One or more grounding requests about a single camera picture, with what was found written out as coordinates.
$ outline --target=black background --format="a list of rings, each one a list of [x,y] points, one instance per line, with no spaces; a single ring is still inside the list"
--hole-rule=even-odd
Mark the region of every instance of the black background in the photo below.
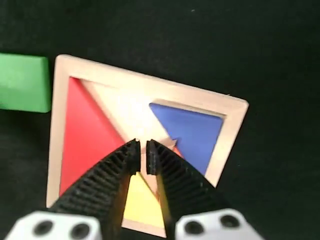
[[[218,189],[268,240],[320,236],[319,27],[318,0],[0,0],[0,52],[51,73],[71,54],[246,99]],[[0,110],[0,238],[45,206],[50,117]]]

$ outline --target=green wooden block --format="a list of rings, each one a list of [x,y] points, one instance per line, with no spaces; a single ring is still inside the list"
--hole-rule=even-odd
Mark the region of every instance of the green wooden block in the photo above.
[[[0,53],[0,109],[47,113],[51,97],[46,57]]]

